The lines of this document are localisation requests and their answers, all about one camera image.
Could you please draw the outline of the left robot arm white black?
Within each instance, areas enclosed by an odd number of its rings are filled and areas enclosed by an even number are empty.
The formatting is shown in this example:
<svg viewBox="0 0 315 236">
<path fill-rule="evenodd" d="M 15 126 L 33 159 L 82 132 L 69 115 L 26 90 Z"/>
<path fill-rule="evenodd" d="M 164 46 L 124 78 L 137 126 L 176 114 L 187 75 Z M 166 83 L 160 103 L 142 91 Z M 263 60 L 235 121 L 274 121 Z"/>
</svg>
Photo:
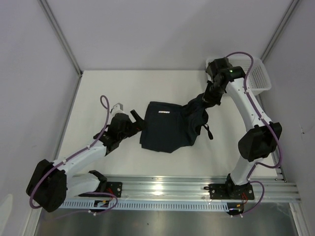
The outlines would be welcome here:
<svg viewBox="0 0 315 236">
<path fill-rule="evenodd" d="M 70 157 L 50 162 L 41 160 L 29 181 L 26 193 L 33 209 L 44 208 L 47 212 L 57 210 L 62 203 L 75 196 L 114 197 L 108 190 L 107 177 L 96 170 L 77 176 L 89 164 L 109 155 L 119 147 L 122 140 L 130 138 L 146 128 L 146 122 L 132 110 L 129 115 L 115 112 L 107 118 L 104 127 L 94 135 L 93 142 Z"/>
</svg>

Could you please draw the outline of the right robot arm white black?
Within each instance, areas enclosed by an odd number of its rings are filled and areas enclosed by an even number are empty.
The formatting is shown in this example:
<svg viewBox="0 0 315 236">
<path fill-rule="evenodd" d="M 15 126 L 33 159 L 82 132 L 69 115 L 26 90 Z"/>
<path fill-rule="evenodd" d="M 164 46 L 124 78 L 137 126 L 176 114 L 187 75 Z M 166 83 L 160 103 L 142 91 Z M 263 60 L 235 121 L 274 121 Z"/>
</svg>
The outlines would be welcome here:
<svg viewBox="0 0 315 236">
<path fill-rule="evenodd" d="M 262 161 L 278 148 L 282 126 L 264 115 L 254 94 L 247 86 L 248 72 L 232 66 L 228 58 L 215 59 L 206 67 L 208 85 L 203 102 L 208 107 L 221 104 L 227 93 L 234 101 L 245 124 L 246 133 L 238 142 L 240 158 L 224 184 L 210 184 L 211 199 L 240 200 L 245 194 L 254 199 L 250 177 L 257 166 L 271 168 Z"/>
</svg>

